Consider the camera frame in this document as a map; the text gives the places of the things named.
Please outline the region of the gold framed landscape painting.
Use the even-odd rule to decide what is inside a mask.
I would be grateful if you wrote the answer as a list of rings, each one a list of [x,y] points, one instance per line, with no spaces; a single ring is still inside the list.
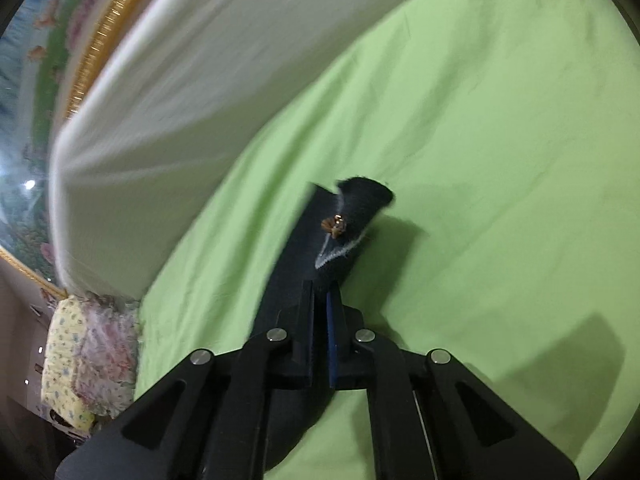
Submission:
[[[140,0],[17,0],[1,24],[1,259],[53,297],[49,154]]]

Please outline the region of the light green bed sheet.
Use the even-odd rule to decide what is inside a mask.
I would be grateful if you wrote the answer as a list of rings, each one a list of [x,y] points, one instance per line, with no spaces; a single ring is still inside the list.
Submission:
[[[343,288],[582,477],[639,404],[639,47],[610,0],[409,0],[235,162],[142,301],[137,389],[244,342],[314,184],[387,185]]]

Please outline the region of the white striped headboard cover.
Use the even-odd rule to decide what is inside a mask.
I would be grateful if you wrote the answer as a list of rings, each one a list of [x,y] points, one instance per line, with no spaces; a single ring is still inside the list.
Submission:
[[[152,0],[58,129],[56,277],[140,298],[258,130],[405,0]]]

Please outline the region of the yellow floral pillow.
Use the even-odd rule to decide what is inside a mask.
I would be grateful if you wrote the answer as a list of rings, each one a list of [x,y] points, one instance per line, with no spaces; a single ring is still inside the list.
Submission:
[[[80,346],[86,333],[81,301],[75,296],[60,301],[53,312],[44,347],[40,390],[42,402],[81,432],[88,432],[94,423],[94,415],[74,391]]]

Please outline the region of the black fleece pants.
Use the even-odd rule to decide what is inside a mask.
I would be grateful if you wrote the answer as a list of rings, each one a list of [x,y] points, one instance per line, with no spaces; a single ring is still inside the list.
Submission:
[[[358,245],[373,218],[394,199],[385,185],[364,177],[336,184],[330,192],[316,185],[267,282],[257,309],[253,336],[277,326],[280,311],[298,304],[303,284],[314,283],[324,298],[342,286],[359,256]],[[303,390],[278,390],[271,398],[267,428],[266,469],[278,466],[329,405],[329,332],[319,337],[322,367],[314,384]]]

